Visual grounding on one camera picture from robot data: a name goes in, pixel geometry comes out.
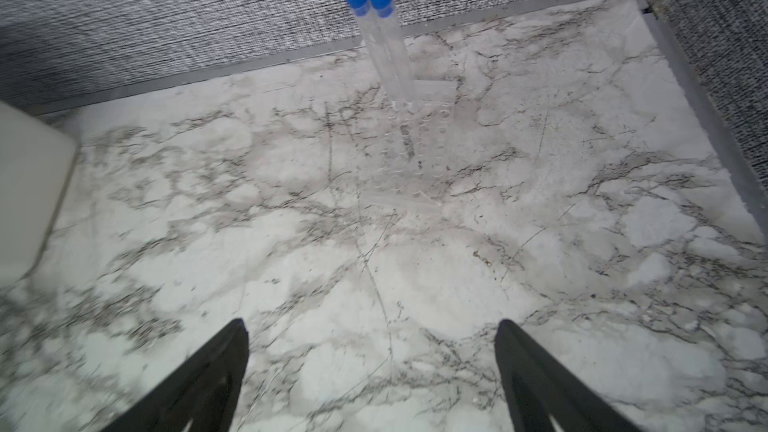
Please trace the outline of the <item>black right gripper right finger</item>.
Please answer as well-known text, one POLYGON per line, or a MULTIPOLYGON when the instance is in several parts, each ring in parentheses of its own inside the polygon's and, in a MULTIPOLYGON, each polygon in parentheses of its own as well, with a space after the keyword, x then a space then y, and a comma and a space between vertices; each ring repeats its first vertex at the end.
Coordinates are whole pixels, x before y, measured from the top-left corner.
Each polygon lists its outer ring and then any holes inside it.
POLYGON ((516 431, 637 431, 521 327, 502 320, 496 363, 516 431))

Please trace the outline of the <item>blue capped test tube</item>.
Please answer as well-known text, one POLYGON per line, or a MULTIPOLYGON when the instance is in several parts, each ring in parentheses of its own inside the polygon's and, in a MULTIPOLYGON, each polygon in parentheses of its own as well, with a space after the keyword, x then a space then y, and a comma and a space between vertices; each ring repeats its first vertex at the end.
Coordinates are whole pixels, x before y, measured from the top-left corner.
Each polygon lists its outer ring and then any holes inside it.
POLYGON ((403 106, 413 104, 417 100, 415 81, 394 0, 370 0, 370 2, 376 13, 378 27, 383 34, 398 81, 400 97, 397 101, 403 106))
POLYGON ((402 90, 396 78, 387 47, 383 42, 383 36, 376 22, 370 0, 346 0, 346 3, 357 21, 362 40, 388 100, 394 107, 399 108, 404 104, 402 90))

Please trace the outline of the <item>clear acrylic tube rack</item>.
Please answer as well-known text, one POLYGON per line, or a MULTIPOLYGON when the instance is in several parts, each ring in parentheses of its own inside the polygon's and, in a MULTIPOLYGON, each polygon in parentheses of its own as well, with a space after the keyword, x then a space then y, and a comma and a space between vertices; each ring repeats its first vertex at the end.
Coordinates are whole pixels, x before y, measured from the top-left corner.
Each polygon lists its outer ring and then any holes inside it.
POLYGON ((439 215, 447 190, 447 151, 455 81, 417 80, 417 101, 376 112, 376 135, 361 171, 367 206, 439 215))

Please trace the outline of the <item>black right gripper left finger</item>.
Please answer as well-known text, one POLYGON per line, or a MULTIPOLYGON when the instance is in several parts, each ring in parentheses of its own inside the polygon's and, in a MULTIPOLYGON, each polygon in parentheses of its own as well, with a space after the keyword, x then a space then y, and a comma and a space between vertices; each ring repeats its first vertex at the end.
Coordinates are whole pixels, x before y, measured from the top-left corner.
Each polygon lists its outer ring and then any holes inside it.
POLYGON ((248 332, 230 321, 106 431, 228 431, 249 357, 248 332))

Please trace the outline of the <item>white plastic storage box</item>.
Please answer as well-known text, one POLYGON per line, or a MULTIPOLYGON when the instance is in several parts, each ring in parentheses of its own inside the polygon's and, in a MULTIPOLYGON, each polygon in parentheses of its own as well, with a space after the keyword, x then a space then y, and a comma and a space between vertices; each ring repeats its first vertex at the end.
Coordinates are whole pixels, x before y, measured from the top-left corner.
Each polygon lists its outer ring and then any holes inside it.
POLYGON ((1 285, 38 262, 65 192, 77 142, 1 104, 1 285))

